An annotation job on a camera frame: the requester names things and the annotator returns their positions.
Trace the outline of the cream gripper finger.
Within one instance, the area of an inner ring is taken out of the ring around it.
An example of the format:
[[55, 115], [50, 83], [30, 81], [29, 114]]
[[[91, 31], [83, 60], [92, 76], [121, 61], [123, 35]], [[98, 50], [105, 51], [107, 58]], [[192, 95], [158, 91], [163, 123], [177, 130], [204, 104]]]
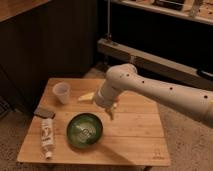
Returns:
[[117, 104], [114, 103], [110, 108], [107, 108], [105, 112], [110, 116], [110, 119], [114, 119], [115, 109], [117, 108]]
[[78, 101], [92, 101], [93, 97], [94, 97], [94, 92], [90, 92], [90, 93], [80, 96], [78, 98]]

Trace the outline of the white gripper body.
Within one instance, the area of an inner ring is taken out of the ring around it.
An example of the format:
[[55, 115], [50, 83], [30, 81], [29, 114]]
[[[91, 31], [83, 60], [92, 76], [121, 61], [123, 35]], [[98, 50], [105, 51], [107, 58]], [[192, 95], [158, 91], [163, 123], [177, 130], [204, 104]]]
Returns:
[[102, 108], [111, 108], [119, 91], [108, 81], [105, 81], [95, 92], [94, 102]]

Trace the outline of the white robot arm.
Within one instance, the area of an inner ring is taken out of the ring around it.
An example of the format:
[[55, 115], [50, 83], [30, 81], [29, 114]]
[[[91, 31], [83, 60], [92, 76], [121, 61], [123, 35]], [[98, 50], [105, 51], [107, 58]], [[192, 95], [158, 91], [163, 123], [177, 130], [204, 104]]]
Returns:
[[213, 128], [213, 91], [142, 77], [130, 63], [110, 67], [103, 84], [78, 101], [95, 103], [113, 117], [114, 105], [124, 91], [141, 94]]

